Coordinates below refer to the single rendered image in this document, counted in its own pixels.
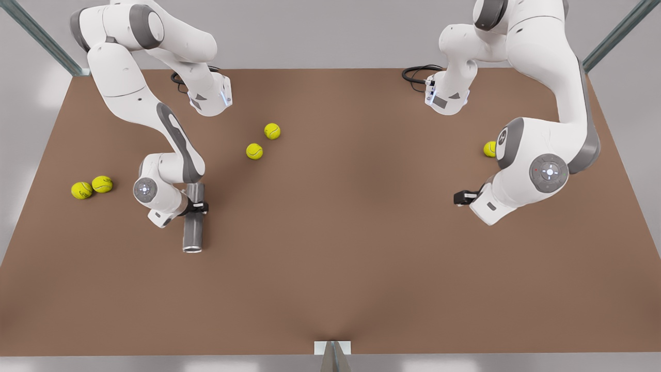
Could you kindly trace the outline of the silver frame post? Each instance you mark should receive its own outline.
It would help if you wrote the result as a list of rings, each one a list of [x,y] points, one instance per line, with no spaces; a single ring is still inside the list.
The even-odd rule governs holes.
[[[315,341],[314,355],[322,355],[320,372],[352,372],[347,355],[351,355],[350,341]]]
[[[16,0],[0,0],[0,7],[73,77],[90,75],[90,70],[81,68]]]
[[[590,73],[660,3],[661,0],[640,0],[604,40],[583,59],[581,65],[585,73]]]

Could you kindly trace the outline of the grey tennis ball tube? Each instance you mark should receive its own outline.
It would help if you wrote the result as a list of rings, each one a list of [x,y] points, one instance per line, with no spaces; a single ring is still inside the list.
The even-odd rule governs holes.
[[[194,202],[204,201],[204,184],[187,184],[186,194]],[[204,214],[188,213],[184,217],[183,251],[198,253],[201,251]]]

